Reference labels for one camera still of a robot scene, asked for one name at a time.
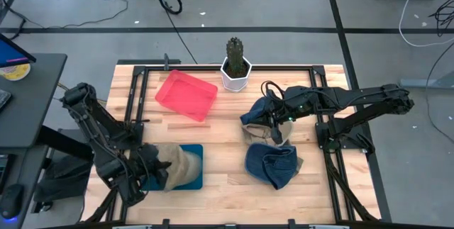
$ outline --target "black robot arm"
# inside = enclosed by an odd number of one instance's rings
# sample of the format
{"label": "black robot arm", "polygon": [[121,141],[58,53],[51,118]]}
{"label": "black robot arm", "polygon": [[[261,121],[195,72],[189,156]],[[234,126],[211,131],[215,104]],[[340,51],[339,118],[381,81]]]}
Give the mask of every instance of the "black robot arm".
{"label": "black robot arm", "polygon": [[[142,145],[143,124],[117,121],[96,99],[94,87],[81,83],[60,99],[89,140],[96,172],[110,188],[116,189],[127,206],[145,198],[140,179],[153,174],[159,185],[167,179],[169,163],[157,159],[154,145]],[[130,159],[122,151],[131,150]]]}
{"label": "black robot arm", "polygon": [[[367,105],[346,118],[333,118],[328,122],[330,138],[349,133],[350,130],[362,123],[383,114],[405,114],[414,102],[408,97],[407,90],[396,84],[372,87],[358,90],[345,90],[340,87],[304,87],[291,86],[285,91],[273,82],[264,82],[266,89],[266,105],[262,115],[251,120],[251,123],[267,125],[272,129],[272,139],[276,143],[282,141],[278,124],[285,121],[295,121],[310,115],[327,115],[342,111],[349,106]],[[276,87],[282,98],[269,88]]]}

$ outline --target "blue denim cloth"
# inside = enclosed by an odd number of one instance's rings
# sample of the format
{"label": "blue denim cloth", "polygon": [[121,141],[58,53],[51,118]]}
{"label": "blue denim cloth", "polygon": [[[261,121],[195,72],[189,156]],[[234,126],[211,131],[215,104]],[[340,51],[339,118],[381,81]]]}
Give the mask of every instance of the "blue denim cloth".
{"label": "blue denim cloth", "polygon": [[254,118],[257,118],[263,114],[263,111],[265,109],[265,104],[266,104],[266,98],[262,97],[258,99],[252,108],[250,108],[249,112],[240,116],[241,123],[243,125],[247,125],[250,123],[250,121]]}
{"label": "blue denim cloth", "polygon": [[262,181],[271,183],[276,190],[289,183],[297,166],[297,149],[291,145],[273,147],[253,143],[246,153],[246,171]]}

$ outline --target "gray floor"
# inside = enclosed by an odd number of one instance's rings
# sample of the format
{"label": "gray floor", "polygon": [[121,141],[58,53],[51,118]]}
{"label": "gray floor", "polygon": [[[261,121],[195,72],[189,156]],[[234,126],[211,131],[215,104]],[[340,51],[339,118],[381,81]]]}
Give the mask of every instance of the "gray floor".
{"label": "gray floor", "polygon": [[[157,0],[129,0],[127,12],[111,21],[87,27],[170,27]],[[405,28],[435,28],[427,16],[445,0],[411,1],[404,17]],[[402,0],[337,0],[346,28],[396,28]],[[328,0],[183,0],[184,11],[173,17],[178,27],[299,26],[335,27]],[[15,0],[13,7],[44,26],[81,23],[110,16],[121,9],[121,1],[102,0]],[[15,27],[10,13],[1,27]],[[220,62],[225,43],[237,35],[245,43],[245,56],[252,63],[344,64],[337,34],[313,33],[183,33],[182,37],[199,62]],[[416,44],[447,40],[430,35],[407,35]],[[431,65],[446,47],[411,48],[394,34],[347,35],[351,56],[361,87],[398,82],[402,77],[425,78]],[[63,52],[68,61],[61,82],[73,86],[88,82],[100,98],[108,96],[118,59],[171,58],[192,63],[174,33],[27,34],[16,41],[29,52]],[[454,70],[445,55],[435,77]],[[454,144],[430,125],[424,92],[412,90],[415,107],[406,116],[383,116],[371,122],[373,140],[385,192],[394,222],[454,226]],[[431,91],[434,121],[450,133],[454,126],[454,96],[448,91]],[[52,103],[45,124],[52,128],[76,128],[67,112]],[[59,204],[44,218],[30,216],[27,225],[73,223],[82,202]]]}

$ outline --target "wooden tabletop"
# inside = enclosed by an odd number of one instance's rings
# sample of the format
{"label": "wooden tabletop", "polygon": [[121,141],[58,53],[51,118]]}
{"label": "wooden tabletop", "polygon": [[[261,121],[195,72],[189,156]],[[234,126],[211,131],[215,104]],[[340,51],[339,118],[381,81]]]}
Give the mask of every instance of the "wooden tabletop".
{"label": "wooden tabletop", "polygon": [[[324,67],[329,86],[348,89],[342,65]],[[106,107],[117,120],[124,118],[133,68],[134,65],[115,68]],[[204,187],[196,191],[151,191],[145,200],[128,209],[127,223],[161,224],[164,218],[169,218],[171,224],[285,224],[290,218],[303,224],[333,223],[325,163],[314,129],[315,116],[300,118],[294,123],[290,141],[304,163],[299,174],[283,189],[274,190],[271,185],[263,184],[247,174],[244,167],[248,146],[243,142],[239,117],[262,96],[262,82],[272,80],[283,89],[294,85],[311,86],[309,75],[301,71],[252,71],[247,87],[240,93],[231,93],[223,88],[219,71],[185,72],[218,87],[217,98],[206,120],[196,122],[156,102],[155,95],[169,72],[151,72],[143,111],[143,119],[150,119],[150,122],[145,124],[144,141],[161,145],[202,144]],[[135,92],[133,118],[140,83],[141,78]],[[352,108],[347,108],[336,116],[345,117],[353,112]],[[342,150],[342,153],[350,188],[368,211],[379,218],[365,155],[359,150]],[[108,191],[93,170],[82,219],[93,214]],[[341,213],[346,219],[344,198],[339,188],[338,195]]]}

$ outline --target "green cactus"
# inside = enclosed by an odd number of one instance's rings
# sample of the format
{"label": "green cactus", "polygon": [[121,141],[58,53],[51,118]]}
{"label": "green cactus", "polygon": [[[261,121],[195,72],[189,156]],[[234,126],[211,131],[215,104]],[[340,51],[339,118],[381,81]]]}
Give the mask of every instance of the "green cactus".
{"label": "green cactus", "polygon": [[248,69],[243,61],[243,43],[237,37],[227,42],[227,74],[231,78],[245,77]]}

